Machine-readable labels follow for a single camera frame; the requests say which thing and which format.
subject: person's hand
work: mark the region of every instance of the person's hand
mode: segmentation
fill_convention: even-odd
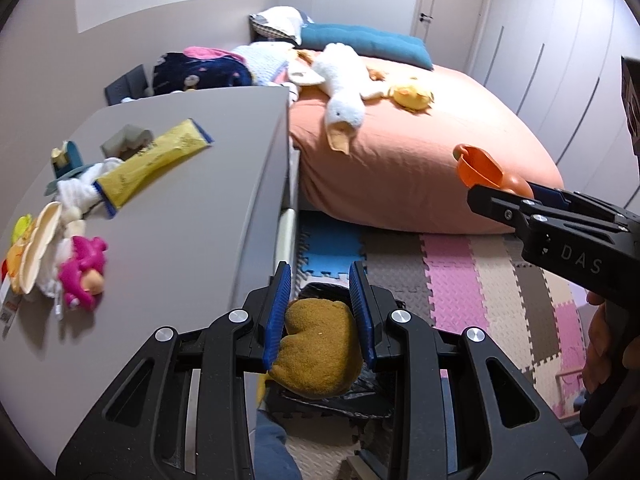
[[[611,345],[611,333],[604,316],[604,300],[597,294],[587,294],[589,304],[598,306],[589,326],[589,346],[587,360],[582,370],[582,382],[592,394],[598,386],[605,383],[611,374],[611,361],[607,351]],[[640,337],[634,339],[624,352],[622,364],[630,370],[640,369]]]

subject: white wardrobe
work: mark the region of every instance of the white wardrobe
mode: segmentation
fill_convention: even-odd
[[[538,136],[567,189],[640,213],[621,56],[640,57],[624,0],[492,0],[471,75]]]

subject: plush toy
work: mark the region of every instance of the plush toy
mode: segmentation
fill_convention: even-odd
[[[309,65],[305,65],[297,59],[289,61],[287,76],[289,77],[289,81],[299,87],[317,86],[324,83],[324,77],[314,72]]]
[[[73,255],[60,266],[58,278],[65,291],[65,301],[71,307],[82,306],[92,311],[94,296],[104,290],[104,251],[107,244],[100,237],[88,240],[83,236],[71,238]]]
[[[433,93],[427,90],[417,77],[410,77],[404,84],[391,85],[388,95],[402,108],[412,113],[425,112],[433,103]]]
[[[311,68],[324,78],[320,88],[330,97],[324,113],[329,146],[349,155],[351,139],[364,121],[363,100],[386,95],[388,85],[383,81],[372,81],[364,61],[350,46],[342,43],[328,44],[317,56],[307,53],[301,57],[312,59]]]
[[[29,294],[40,271],[42,258],[56,233],[62,205],[50,202],[38,217],[26,225],[6,256],[7,272],[15,294]]]
[[[355,320],[341,301],[294,301],[285,313],[287,335],[269,378],[300,396],[324,399],[344,394],[358,378],[362,356]],[[258,384],[258,399],[264,380]]]

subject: foam floor mat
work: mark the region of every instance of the foam floor mat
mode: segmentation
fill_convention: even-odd
[[[418,235],[301,214],[296,286],[348,285],[349,265],[364,258],[373,285],[438,329],[478,326],[529,378],[557,415],[571,411],[582,387],[562,370],[584,365],[580,319],[566,280],[523,261],[513,235]]]
[[[286,447],[298,464],[303,480],[350,480],[344,460],[360,449],[358,428],[343,416],[274,418],[287,432]]]

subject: orange plastic scoop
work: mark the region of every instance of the orange plastic scoop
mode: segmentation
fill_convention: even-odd
[[[458,161],[458,176],[468,188],[479,184],[533,198],[529,183],[517,173],[504,171],[485,150],[459,144],[453,149],[453,156]]]

